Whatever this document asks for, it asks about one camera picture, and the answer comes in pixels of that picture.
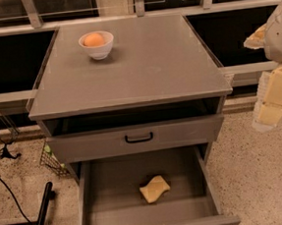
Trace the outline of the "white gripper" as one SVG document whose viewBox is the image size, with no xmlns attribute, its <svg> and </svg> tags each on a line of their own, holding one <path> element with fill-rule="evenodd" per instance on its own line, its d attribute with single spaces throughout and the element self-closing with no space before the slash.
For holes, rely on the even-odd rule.
<svg viewBox="0 0 282 225">
<path fill-rule="evenodd" d="M 282 1 L 269 16 L 266 24 L 245 39 L 248 49 L 262 49 L 268 60 L 282 64 Z M 271 73 L 263 72 L 257 88 L 252 127 L 265 133 L 282 119 L 282 66 Z"/>
</svg>

